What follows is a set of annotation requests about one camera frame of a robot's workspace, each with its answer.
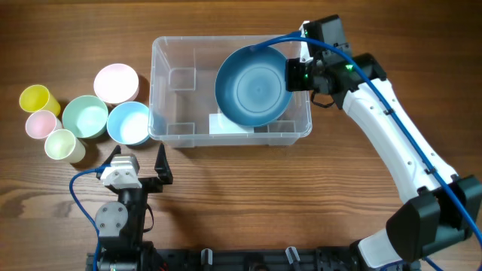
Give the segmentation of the light blue bowl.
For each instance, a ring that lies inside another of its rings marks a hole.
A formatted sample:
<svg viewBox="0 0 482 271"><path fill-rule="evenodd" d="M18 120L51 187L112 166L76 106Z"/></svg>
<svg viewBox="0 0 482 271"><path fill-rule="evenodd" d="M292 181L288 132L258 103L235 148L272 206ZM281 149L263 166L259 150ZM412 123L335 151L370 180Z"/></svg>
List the light blue bowl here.
<svg viewBox="0 0 482 271"><path fill-rule="evenodd" d="M149 109L141 102L124 102L109 114L107 131L109 136L122 145L141 145L149 138Z"/></svg>

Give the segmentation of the dark blue plate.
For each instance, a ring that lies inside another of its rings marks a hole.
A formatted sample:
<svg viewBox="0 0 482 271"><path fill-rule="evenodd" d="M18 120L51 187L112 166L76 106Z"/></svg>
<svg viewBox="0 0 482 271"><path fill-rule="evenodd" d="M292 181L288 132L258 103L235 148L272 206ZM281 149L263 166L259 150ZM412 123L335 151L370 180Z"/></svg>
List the dark blue plate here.
<svg viewBox="0 0 482 271"><path fill-rule="evenodd" d="M286 57L277 49L250 46L222 63L215 79L215 100L225 117L240 126L265 126L280 117L293 93L285 82Z"/></svg>

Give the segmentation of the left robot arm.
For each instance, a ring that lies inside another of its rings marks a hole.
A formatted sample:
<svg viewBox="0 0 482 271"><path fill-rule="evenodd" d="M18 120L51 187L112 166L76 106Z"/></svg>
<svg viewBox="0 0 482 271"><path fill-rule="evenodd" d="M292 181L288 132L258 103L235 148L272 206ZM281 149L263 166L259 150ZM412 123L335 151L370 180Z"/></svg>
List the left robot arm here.
<svg viewBox="0 0 482 271"><path fill-rule="evenodd" d="M157 151L154 177L139 176L139 162L133 154L122 154L116 146L102 164L96 177L117 200L101 206L95 215L98 248L92 257L92 270L159 270L168 263L143 235L152 230L145 226L145 215L152 214L148 195L161 193L173 183L165 147Z"/></svg>

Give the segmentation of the mint green bowl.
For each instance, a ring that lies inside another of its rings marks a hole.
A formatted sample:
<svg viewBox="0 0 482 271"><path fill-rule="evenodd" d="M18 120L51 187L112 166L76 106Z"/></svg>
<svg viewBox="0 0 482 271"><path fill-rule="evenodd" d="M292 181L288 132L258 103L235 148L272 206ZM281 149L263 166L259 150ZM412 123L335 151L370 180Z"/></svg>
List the mint green bowl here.
<svg viewBox="0 0 482 271"><path fill-rule="evenodd" d="M79 96L64 109L62 122L77 138L94 139L106 131L108 107L97 96Z"/></svg>

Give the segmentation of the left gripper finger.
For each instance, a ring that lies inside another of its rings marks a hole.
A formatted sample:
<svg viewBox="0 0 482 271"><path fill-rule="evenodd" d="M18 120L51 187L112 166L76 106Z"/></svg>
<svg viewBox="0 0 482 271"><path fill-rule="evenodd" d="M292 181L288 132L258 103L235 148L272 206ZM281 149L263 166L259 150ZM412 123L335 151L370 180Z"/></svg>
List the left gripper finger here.
<svg viewBox="0 0 482 271"><path fill-rule="evenodd" d="M156 162L154 164L154 171L162 184L172 184L173 176L166 157L166 150L164 144L160 144L157 152Z"/></svg>
<svg viewBox="0 0 482 271"><path fill-rule="evenodd" d="M115 155L121 154L121 147L120 145L116 145L113 149L113 151L110 153L108 158L102 163L103 166L109 165L114 158Z"/></svg>

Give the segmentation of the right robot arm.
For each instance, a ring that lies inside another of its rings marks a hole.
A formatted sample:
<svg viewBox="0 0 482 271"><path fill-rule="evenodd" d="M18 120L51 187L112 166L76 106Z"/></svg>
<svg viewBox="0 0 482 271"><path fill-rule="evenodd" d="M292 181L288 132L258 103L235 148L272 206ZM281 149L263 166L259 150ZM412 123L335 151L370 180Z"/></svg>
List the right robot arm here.
<svg viewBox="0 0 482 271"><path fill-rule="evenodd" d="M481 207L481 183L444 162L401 107L370 54L286 63L287 88L327 94L361 128L386 164L402 207L383 229L353 244L360 267L426 259L471 236Z"/></svg>

